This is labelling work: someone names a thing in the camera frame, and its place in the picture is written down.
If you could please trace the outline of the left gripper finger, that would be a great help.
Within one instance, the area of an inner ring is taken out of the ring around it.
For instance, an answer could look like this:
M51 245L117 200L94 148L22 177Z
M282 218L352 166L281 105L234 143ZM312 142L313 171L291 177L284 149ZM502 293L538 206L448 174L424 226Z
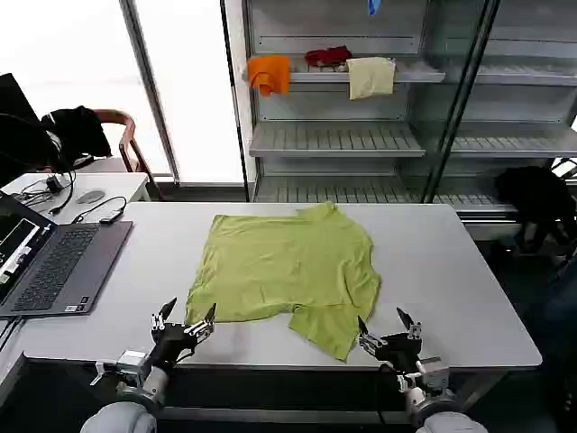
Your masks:
M177 302L177 298L173 298L168 303L165 303L159 310L158 313L153 314L151 316L151 329L152 330L163 330L166 324L167 319L171 311L173 310L175 304Z
M185 333L189 336L210 336L215 328L216 303L207 311L203 319L197 323L187 326Z

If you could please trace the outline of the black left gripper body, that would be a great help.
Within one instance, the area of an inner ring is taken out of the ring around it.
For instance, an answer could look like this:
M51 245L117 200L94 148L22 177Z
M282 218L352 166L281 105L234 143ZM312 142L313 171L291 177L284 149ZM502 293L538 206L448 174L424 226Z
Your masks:
M168 323L163 329L151 331L154 347L151 350L151 366L173 368L180 354L186 350L194 353L198 340L194 334L186 331L181 324Z

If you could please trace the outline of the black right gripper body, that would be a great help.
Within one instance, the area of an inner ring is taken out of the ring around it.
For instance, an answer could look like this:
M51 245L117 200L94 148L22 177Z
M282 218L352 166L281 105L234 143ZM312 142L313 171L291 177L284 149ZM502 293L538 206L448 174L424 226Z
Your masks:
M380 360L388 362L399 373L417 371L417 361L422 349L422 339L409 333L398 333L381 339Z

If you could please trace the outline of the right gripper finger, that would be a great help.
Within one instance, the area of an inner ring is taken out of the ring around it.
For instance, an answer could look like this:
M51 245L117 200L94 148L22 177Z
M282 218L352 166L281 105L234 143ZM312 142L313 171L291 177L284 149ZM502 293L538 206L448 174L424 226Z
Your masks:
M408 339L420 340L422 324L419 321L414 321L413 318L401 308L397 308L398 316L407 330Z
M362 320L360 316L357 317L358 327L359 327L359 336L358 342L359 345L367 352L367 353L377 353L382 348L384 348L387 343L383 341L381 338L374 336L369 329L367 328L365 322Z

